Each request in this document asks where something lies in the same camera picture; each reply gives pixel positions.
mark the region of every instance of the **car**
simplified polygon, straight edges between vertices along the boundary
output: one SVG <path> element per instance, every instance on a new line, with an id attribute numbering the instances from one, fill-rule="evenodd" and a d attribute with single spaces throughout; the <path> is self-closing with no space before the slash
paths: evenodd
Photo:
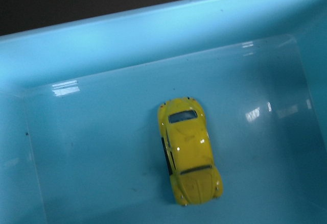
<path id="1" fill-rule="evenodd" d="M 176 202 L 196 205 L 220 197 L 223 183 L 200 104 L 191 97 L 167 101 L 158 108 L 158 123 Z"/>

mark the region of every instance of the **car rear window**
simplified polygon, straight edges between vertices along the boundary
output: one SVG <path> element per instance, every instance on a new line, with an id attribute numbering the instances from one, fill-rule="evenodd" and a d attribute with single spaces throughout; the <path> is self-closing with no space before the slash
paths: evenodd
<path id="1" fill-rule="evenodd" d="M 169 123 L 176 123 L 188 119 L 197 118 L 198 115 L 194 110 L 183 111 L 169 115 Z"/>
<path id="2" fill-rule="evenodd" d="M 198 171 L 198 170 L 211 169 L 212 167 L 213 167 L 212 165 L 202 165 L 202 166 L 194 167 L 191 169 L 183 170 L 180 174 L 183 175 L 183 174 L 187 174 L 187 173 Z"/>

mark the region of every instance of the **yellow beetle car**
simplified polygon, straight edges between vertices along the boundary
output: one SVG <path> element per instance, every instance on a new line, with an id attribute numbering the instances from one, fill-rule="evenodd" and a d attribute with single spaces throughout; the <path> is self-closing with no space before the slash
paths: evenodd
<path id="1" fill-rule="evenodd" d="M 202 107 L 190 97 L 160 105 L 158 123 L 176 202 L 201 204 L 223 193 Z"/>

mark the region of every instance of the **blue surface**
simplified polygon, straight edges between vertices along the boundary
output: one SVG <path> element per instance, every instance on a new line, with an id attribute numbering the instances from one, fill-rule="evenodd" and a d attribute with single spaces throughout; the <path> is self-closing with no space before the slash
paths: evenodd
<path id="1" fill-rule="evenodd" d="M 326 5 L 187 0 L 0 37 L 0 222 L 326 223 Z M 187 208 L 156 118 L 180 96 L 225 186 Z"/>

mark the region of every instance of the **bin floor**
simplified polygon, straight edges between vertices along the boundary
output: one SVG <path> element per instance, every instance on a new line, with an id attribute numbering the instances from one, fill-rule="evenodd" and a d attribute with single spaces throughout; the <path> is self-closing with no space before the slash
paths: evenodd
<path id="1" fill-rule="evenodd" d="M 186 208 L 157 125 L 182 96 L 206 112 L 225 187 Z M 327 221 L 326 150 L 292 36 L 33 88 L 25 104 L 48 223 Z"/>

